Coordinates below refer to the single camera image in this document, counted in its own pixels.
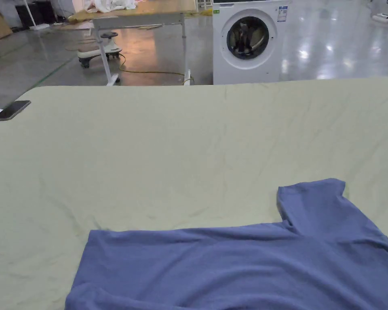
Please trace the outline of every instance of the table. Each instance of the table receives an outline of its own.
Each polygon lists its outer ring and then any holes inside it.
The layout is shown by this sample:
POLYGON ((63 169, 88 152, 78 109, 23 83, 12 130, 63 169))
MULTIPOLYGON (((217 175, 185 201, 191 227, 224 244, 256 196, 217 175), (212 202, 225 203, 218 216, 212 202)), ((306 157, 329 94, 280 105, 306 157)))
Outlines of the table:
MULTIPOLYGON (((109 13, 87 13, 80 11, 71 17, 72 23, 92 20, 96 42, 105 54, 100 31, 142 27, 147 25, 182 26, 182 44, 184 57, 184 85, 190 85, 191 72, 187 60, 187 37, 185 34, 184 13, 196 12, 196 0, 147 0, 139 2, 135 10, 116 10, 109 13)), ((102 57, 103 66, 108 79, 107 86, 112 86, 118 79, 118 74, 111 75, 106 57, 102 57)))
POLYGON ((277 187, 303 181, 345 180, 388 236, 388 78, 20 99, 0 122, 0 309, 63 309, 90 229, 278 222, 277 187))

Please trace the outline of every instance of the smartphone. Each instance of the smartphone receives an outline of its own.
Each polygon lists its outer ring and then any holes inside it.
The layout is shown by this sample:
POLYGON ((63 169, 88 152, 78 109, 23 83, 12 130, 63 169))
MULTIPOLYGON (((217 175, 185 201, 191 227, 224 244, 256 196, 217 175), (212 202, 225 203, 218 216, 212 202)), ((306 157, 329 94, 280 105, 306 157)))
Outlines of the smartphone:
POLYGON ((14 118, 29 104, 29 100, 19 100, 10 103, 0 112, 0 121, 8 121, 9 119, 14 118))

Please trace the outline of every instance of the washing machine door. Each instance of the washing machine door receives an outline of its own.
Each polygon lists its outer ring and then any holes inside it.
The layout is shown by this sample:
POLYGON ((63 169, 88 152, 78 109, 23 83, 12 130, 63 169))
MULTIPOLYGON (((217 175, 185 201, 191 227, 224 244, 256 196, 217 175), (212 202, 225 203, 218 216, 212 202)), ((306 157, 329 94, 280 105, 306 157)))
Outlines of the washing machine door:
POLYGON ((262 10, 247 9, 234 14, 221 34, 222 55, 239 69, 261 66, 273 54, 277 30, 262 10))
POLYGON ((227 33, 227 48, 239 59, 253 59, 267 48, 269 31, 258 17, 247 16, 237 20, 227 33))

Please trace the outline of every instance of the green floor line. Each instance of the green floor line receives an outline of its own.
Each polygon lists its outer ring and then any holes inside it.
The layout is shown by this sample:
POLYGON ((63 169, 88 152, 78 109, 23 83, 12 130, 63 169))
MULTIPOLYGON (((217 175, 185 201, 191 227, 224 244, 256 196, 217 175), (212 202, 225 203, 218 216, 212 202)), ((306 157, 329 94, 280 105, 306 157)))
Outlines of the green floor line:
MULTIPOLYGON (((43 34, 43 36, 46 36, 46 35, 48 35, 48 34, 50 34, 50 33, 51 33, 51 32, 47 32, 47 33, 43 34)), ((15 52, 15 51, 17 51, 17 50, 20 50, 21 48, 23 48, 23 47, 25 47, 26 45, 29 45, 29 44, 30 44, 30 42, 25 42, 25 43, 22 44, 21 46, 18 46, 18 47, 16 47, 16 48, 14 48, 14 49, 12 49, 12 50, 10 50, 10 51, 4 53, 3 55, 0 55, 0 58, 3 58, 3 57, 5 57, 5 56, 7 56, 8 54, 10 54, 10 53, 12 53, 12 52, 15 52)))
POLYGON ((49 77, 51 77, 53 74, 55 74, 56 72, 58 72, 61 68, 63 68, 64 66, 66 66, 70 61, 72 61, 75 57, 77 57, 77 55, 74 55, 72 56, 71 58, 69 58, 66 62, 64 62, 63 64, 61 64, 59 67, 57 67, 55 70, 53 70, 52 72, 50 72, 48 75, 46 75, 44 78, 42 78, 40 81, 36 82, 32 87, 30 87, 29 89, 27 89, 26 91, 29 91, 30 89, 33 89, 37 86, 39 86, 39 84, 43 83, 45 80, 47 80, 49 77))
POLYGON ((17 48, 14 48, 14 49, 8 51, 8 52, 4 53, 3 55, 0 55, 0 58, 3 58, 4 56, 6 56, 6 55, 8 55, 8 54, 10 54, 12 52, 15 52, 17 50, 20 50, 22 47, 24 47, 24 46, 26 46, 28 44, 29 44, 29 42, 26 42, 26 43, 22 44, 21 46, 18 46, 17 48))

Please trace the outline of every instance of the washing machine porthole glass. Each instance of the washing machine porthole glass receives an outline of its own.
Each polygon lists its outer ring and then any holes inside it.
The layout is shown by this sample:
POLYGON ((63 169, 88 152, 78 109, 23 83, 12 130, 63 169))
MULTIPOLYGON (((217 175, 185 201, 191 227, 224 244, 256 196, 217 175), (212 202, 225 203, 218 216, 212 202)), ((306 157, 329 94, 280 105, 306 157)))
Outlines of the washing machine porthole glass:
POLYGON ((236 21, 227 34, 228 50, 237 58, 253 59, 267 47, 269 31, 257 17, 247 16, 236 21))

